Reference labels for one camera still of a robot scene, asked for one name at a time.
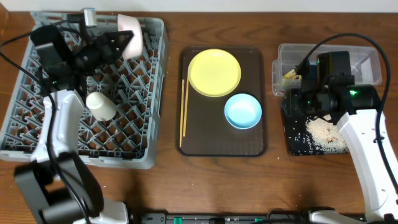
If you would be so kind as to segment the yellow round plate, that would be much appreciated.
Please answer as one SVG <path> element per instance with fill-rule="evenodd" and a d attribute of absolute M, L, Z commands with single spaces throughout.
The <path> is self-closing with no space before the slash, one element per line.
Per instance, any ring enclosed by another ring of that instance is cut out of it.
<path fill-rule="evenodd" d="M 231 53 L 207 49 L 196 54 L 188 66 L 188 80 L 200 94 L 221 97 L 231 93 L 241 80 L 241 66 Z"/>

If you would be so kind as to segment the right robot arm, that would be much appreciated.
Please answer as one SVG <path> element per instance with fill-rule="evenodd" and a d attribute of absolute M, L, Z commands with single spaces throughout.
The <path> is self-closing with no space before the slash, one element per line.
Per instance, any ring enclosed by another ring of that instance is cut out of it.
<path fill-rule="evenodd" d="M 317 55 L 317 75 L 297 67 L 300 88 L 286 92 L 285 119 L 334 124 L 346 143 L 361 184 L 368 223 L 397 223 L 397 158 L 386 129 L 385 99 L 372 85 L 357 85 L 347 51 Z"/>

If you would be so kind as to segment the white paper cup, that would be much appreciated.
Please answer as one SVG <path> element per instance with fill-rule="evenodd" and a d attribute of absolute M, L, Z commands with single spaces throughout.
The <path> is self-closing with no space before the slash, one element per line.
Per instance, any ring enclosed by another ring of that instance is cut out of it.
<path fill-rule="evenodd" d="M 116 115 L 116 105 L 101 92 L 92 92 L 86 97 L 86 106 L 98 121 L 109 121 Z"/>

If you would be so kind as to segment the light blue bowl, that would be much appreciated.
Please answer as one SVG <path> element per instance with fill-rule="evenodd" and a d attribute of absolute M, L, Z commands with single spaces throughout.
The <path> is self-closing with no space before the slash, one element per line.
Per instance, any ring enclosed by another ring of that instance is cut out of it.
<path fill-rule="evenodd" d="M 261 120 L 261 104 L 252 95 L 239 93 L 227 100 L 224 116 L 235 129 L 251 129 Z"/>

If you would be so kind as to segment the green orange snack wrapper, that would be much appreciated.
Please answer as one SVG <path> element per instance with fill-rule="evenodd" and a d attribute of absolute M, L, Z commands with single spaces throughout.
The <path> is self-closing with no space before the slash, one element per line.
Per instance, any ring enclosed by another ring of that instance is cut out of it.
<path fill-rule="evenodd" d="M 286 79 L 286 80 L 301 80 L 302 79 L 301 75 L 297 74 L 297 69 L 296 68 L 294 68 L 291 71 L 287 72 L 283 76 L 283 78 Z"/>

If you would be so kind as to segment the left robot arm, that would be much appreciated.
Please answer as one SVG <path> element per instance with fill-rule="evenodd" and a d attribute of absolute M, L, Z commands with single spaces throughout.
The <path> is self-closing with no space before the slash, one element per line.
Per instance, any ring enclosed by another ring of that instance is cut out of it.
<path fill-rule="evenodd" d="M 14 180 L 38 223 L 128 223 L 126 204 L 103 196 L 77 149 L 86 78 L 119 59 L 134 33 L 90 37 L 85 25 L 78 32 L 85 45 L 77 52 L 56 25 L 30 33 L 40 57 L 34 80 L 40 85 L 45 114 L 30 162 L 15 168 Z"/>

